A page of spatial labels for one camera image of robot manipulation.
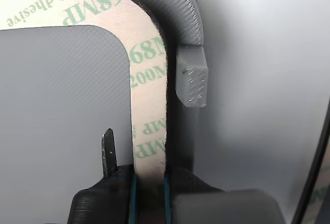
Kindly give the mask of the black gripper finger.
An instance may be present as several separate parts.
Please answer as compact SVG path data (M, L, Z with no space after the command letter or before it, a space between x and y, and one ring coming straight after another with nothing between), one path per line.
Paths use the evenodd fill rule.
M67 223L137 222L137 177L133 165L117 165L112 129L102 136L103 178L75 194Z
M259 190L223 191L184 168L164 177L167 223L283 223L277 201Z

